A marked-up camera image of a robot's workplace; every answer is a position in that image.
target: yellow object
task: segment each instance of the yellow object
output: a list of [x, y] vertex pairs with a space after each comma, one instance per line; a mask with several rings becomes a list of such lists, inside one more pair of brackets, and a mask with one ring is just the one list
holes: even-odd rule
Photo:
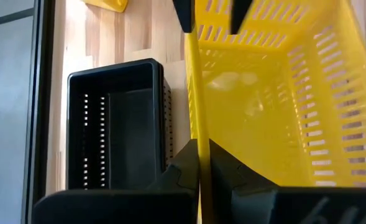
[[201, 167], [211, 138], [278, 185], [366, 187], [366, 48], [350, 3], [254, 0], [228, 35], [230, 3], [197, 0], [186, 36]]
[[128, 0], [82, 0], [82, 1], [112, 11], [124, 12]]

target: wooden floor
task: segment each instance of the wooden floor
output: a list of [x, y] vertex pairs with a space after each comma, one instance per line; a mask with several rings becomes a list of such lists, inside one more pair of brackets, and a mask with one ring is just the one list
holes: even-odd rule
[[[175, 153], [190, 138], [183, 33], [172, 0], [129, 0], [115, 13], [79, 0], [57, 0], [50, 109], [48, 189], [65, 186], [66, 78], [71, 72], [155, 58], [172, 88]], [[352, 0], [366, 39], [366, 0]]]

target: black plastic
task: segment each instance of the black plastic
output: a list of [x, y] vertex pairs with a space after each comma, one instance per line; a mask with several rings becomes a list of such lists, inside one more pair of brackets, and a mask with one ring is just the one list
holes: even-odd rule
[[192, 32], [195, 25], [195, 0], [173, 0], [173, 4], [183, 32]]
[[253, 0], [232, 0], [231, 9], [231, 34], [238, 34], [239, 29], [252, 5]]
[[66, 190], [38, 202], [33, 224], [196, 223], [199, 162], [195, 140], [145, 190]]
[[366, 189], [279, 187], [211, 141], [217, 223], [366, 223]]
[[165, 170], [171, 129], [163, 67], [139, 60], [70, 75], [68, 189], [148, 187]]

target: yellow shopping basket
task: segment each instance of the yellow shopping basket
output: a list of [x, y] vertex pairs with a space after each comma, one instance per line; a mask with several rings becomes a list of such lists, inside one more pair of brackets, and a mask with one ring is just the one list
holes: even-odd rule
[[254, 0], [237, 35], [230, 8], [197, 0], [186, 39], [202, 162], [211, 138], [278, 185], [366, 187], [366, 48], [350, 3]]

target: yellow plastic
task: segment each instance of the yellow plastic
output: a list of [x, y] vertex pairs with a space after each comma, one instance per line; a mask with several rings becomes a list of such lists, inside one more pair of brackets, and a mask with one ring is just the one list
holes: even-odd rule
[[278, 185], [366, 187], [366, 48], [350, 3], [254, 0], [239, 35], [229, 8], [196, 0], [186, 36], [201, 167], [211, 138]]
[[128, 0], [82, 0], [82, 1], [112, 11], [124, 12]]

